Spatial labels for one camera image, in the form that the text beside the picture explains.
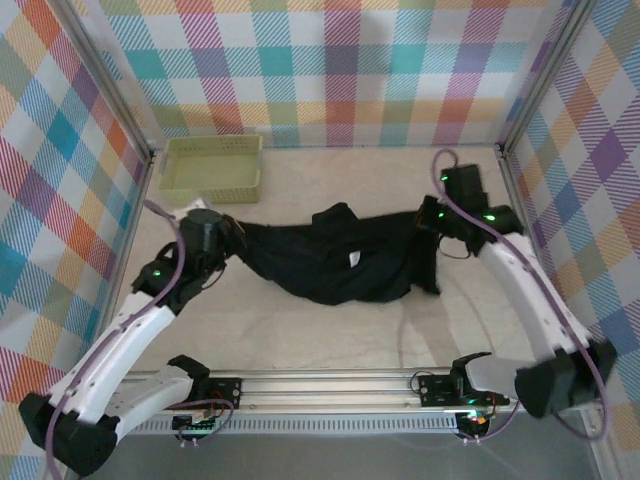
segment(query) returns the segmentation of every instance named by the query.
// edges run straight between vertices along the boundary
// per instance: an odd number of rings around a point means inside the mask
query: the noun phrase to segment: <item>purple cable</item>
[[[604,385],[604,380],[602,379],[602,376],[600,375],[600,372],[598,371],[598,367],[593,362],[593,359],[589,355],[589,352],[587,352],[587,349],[584,347],[584,345],[582,345],[582,342],[576,336],[576,333],[573,331],[573,328],[571,327],[571,324],[569,323],[569,320],[567,319],[567,317],[565,316],[564,312],[560,308],[560,305],[558,305],[558,303],[556,302],[556,300],[553,297],[553,294],[551,293],[551,291],[549,291],[549,288],[547,287],[545,281],[540,276],[540,274],[535,270],[535,268],[533,267],[531,262],[529,262],[527,257],[520,250],[518,250],[516,248],[516,246],[513,245],[513,243],[511,243],[504,235],[500,234],[495,229],[493,229],[490,226],[486,225],[484,222],[481,222],[480,220],[478,220],[478,219],[472,217],[471,215],[469,215],[467,212],[465,212],[462,208],[460,208],[458,205],[456,205],[455,202],[453,200],[451,200],[447,196],[443,186],[440,183],[440,179],[439,179],[439,176],[438,176],[438,168],[437,168],[438,159],[440,158],[440,156],[443,153],[448,153],[449,155],[451,155],[453,157],[453,159],[454,159],[455,165],[458,165],[458,162],[459,162],[458,154],[456,152],[454,152],[453,150],[451,150],[450,148],[443,148],[443,149],[439,150],[436,153],[435,157],[433,158],[433,162],[431,163],[431,180],[433,181],[433,184],[435,185],[435,187],[438,190],[438,193],[440,194],[442,199],[449,206],[449,208],[451,208],[451,210],[453,210],[455,213],[460,215],[462,218],[464,218],[468,222],[472,223],[473,225],[481,228],[482,230],[484,230],[485,232],[489,233],[490,235],[493,235],[494,237],[496,237],[496,239],[500,243],[502,243],[505,247],[507,247],[511,251],[511,253],[513,253],[513,255],[515,255],[515,257],[522,263],[522,265],[525,267],[525,269],[529,273],[531,273],[531,275],[533,276],[534,280],[536,281],[536,283],[538,284],[538,286],[542,290],[542,293],[544,294],[545,299],[551,305],[551,308],[553,309],[553,312],[555,313],[556,317],[558,317],[558,320],[560,321],[562,326],[569,333],[569,337],[571,338],[571,340],[575,344],[576,348],[578,349],[578,351],[582,355],[582,358],[584,358],[584,361],[587,363],[587,366],[589,367],[589,370],[591,371],[591,374],[593,375],[593,378],[594,378],[594,380],[596,382],[596,386],[598,387],[598,392],[600,393],[600,399],[602,401],[602,410],[603,410],[602,430],[598,434],[596,434],[594,436],[589,436],[587,434],[579,432],[578,430],[573,428],[571,425],[569,425],[567,422],[565,422],[558,414],[555,415],[556,419],[558,419],[560,421],[560,423],[567,430],[569,430],[571,433],[573,433],[577,437],[580,437],[580,438],[582,438],[584,440],[594,441],[594,442],[602,440],[603,438],[605,438],[609,434],[609,430],[611,428],[611,406],[610,406],[610,403],[609,403],[609,396],[607,395],[607,389],[606,389],[606,387]],[[491,437],[497,435],[498,433],[500,433],[501,431],[503,431],[504,428],[506,427],[506,425],[508,425],[508,423],[512,419],[512,417],[509,418],[507,424],[503,425],[500,429],[498,429],[497,431],[493,432],[493,434],[484,437],[484,439],[491,438]]]
[[[87,358],[87,361],[84,362],[84,364],[78,369],[78,373],[76,373],[76,375],[73,377],[73,380],[71,380],[71,382],[69,383],[69,386],[67,387],[67,391],[73,390],[80,384],[80,382],[82,382],[82,377],[84,376],[84,374],[87,372],[87,370],[89,370],[89,368],[96,361],[98,356],[104,351],[107,345],[109,345],[109,343],[111,343],[111,341],[115,337],[117,337],[121,332],[124,332],[124,330],[128,328],[131,324],[133,324],[133,322],[138,320],[143,315],[146,315],[153,307],[155,307],[158,304],[158,302],[162,300],[162,298],[164,298],[164,296],[171,291],[171,289],[175,286],[175,284],[180,279],[180,274],[182,273],[182,269],[184,268],[186,252],[185,252],[184,239],[182,238],[182,235],[180,233],[178,226],[174,222],[175,217],[165,212],[162,209],[162,207],[160,207],[158,204],[150,200],[145,200],[144,206],[147,207],[156,215],[159,215],[165,218],[167,222],[169,222],[169,225],[171,226],[171,229],[173,230],[173,233],[176,236],[176,243],[178,245],[178,264],[176,266],[176,270],[173,276],[171,277],[171,280],[169,280],[169,283],[167,283],[167,285],[162,289],[160,293],[158,293],[158,295],[156,295],[147,305],[142,307],[138,312],[131,315],[127,320],[125,320],[122,323],[121,331],[113,330],[109,335],[107,335],[104,338],[102,342],[100,342],[98,346],[96,346],[96,348],[91,353],[91,355],[89,355],[89,358]],[[60,399],[60,402],[56,406],[55,410],[53,411],[53,415],[51,416],[51,420],[49,421],[49,426],[47,427],[47,433],[45,436],[47,468],[51,472],[51,475],[53,476],[54,480],[62,480],[62,476],[60,475],[60,472],[58,471],[55,465],[55,457],[53,456],[53,431],[65,405],[67,404],[68,399],[69,399],[69,396],[65,392],[65,394]]]
[[[229,416],[225,418],[224,422],[222,422],[222,425],[220,425],[218,428],[213,430],[206,437],[198,439],[198,442],[202,443],[202,442],[207,442],[211,440],[215,435],[217,435],[220,432],[220,430],[222,430],[223,428],[226,428],[226,426],[231,421],[231,417],[233,417],[233,413],[235,412],[233,403],[231,403],[229,400],[225,400],[224,398],[212,398],[209,400],[195,400],[193,402],[176,403],[175,405],[171,405],[169,408],[197,407],[198,405],[209,405],[211,403],[224,405],[225,407],[227,407],[229,409]],[[182,441],[182,432],[184,431],[184,429],[185,427],[182,427],[178,430],[178,440],[180,441]]]

